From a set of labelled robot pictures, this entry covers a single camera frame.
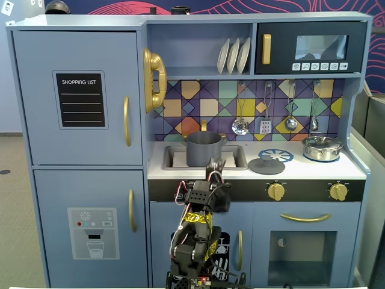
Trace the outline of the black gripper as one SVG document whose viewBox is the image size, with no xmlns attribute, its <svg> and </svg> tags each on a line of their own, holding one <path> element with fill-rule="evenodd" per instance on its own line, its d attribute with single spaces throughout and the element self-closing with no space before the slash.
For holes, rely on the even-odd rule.
<svg viewBox="0 0 385 289">
<path fill-rule="evenodd" d="M 223 164 L 208 164 L 206 166 L 206 180 L 210 183 L 223 183 Z"/>
</svg>

